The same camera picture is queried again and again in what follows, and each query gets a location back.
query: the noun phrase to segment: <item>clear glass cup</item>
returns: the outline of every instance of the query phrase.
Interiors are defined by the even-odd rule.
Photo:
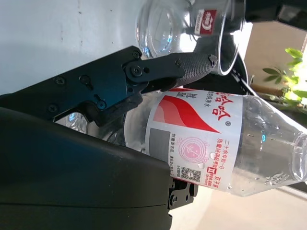
[[[206,52],[219,59],[214,72],[226,75],[237,56],[244,14],[244,0],[149,0],[136,36],[146,58]]]

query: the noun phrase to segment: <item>bolt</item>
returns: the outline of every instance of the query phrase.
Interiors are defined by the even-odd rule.
[[[174,205],[175,204],[175,195],[172,195],[171,197],[170,197],[170,199],[169,199],[169,204],[172,206],[172,205]]]
[[[51,113],[55,113],[58,110],[58,107],[55,104],[50,104],[48,106],[48,111]]]
[[[214,55],[208,55],[208,59],[211,63],[212,68],[214,68],[216,66],[217,63],[217,57]]]
[[[135,58],[135,59],[139,59],[140,58],[140,53],[136,50],[133,51],[132,53],[132,56]]]
[[[178,59],[176,62],[175,62],[175,65],[180,68],[181,67],[181,62],[180,62],[180,59]]]
[[[142,70],[141,70],[141,68],[140,68],[139,66],[132,66],[132,67],[130,68],[130,71],[131,71],[131,73],[132,73],[132,75],[133,75],[134,77],[140,77],[140,76],[142,76]]]
[[[57,76],[55,77],[54,82],[58,85],[64,85],[65,79],[63,77]]]
[[[87,76],[87,75],[81,75],[79,77],[79,81],[83,85],[89,85],[91,83],[91,78],[89,76]]]
[[[106,108],[106,102],[105,101],[98,101],[97,102],[97,108],[100,110],[104,110]]]

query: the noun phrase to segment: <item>plant leaf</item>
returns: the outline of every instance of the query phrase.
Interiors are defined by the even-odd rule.
[[[264,68],[264,69],[262,69],[264,72],[266,72],[266,73],[269,73],[269,74],[273,74],[273,75],[280,75],[280,73],[279,72],[277,72],[276,70],[274,70],[274,69],[270,69],[270,68]]]
[[[279,84],[282,81],[282,77],[278,77],[275,81],[275,85]]]
[[[292,82],[297,85],[299,83],[299,77],[292,77]]]
[[[284,76],[284,79],[287,81],[287,82],[293,82],[291,78],[289,78],[288,76]]]
[[[303,58],[303,53],[300,50],[287,48],[285,51],[290,54],[293,58]]]
[[[303,59],[302,58],[295,58],[294,61],[288,63],[287,65],[290,66],[290,67],[295,67],[296,65],[300,64],[303,62]]]
[[[293,91],[297,96],[303,98],[307,97],[307,92],[306,91],[301,91],[301,90],[294,90]]]
[[[264,79],[264,81],[272,81],[272,80],[274,80],[274,79],[276,79],[278,77],[279,77],[279,75],[271,75],[271,76],[266,77]]]

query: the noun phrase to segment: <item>green plant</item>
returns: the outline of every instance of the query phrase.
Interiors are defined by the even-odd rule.
[[[270,74],[264,81],[282,83],[283,99],[289,105],[307,104],[307,58],[300,50],[287,48],[285,51],[292,56],[293,61],[288,63],[289,70],[279,68],[265,68],[264,72]]]

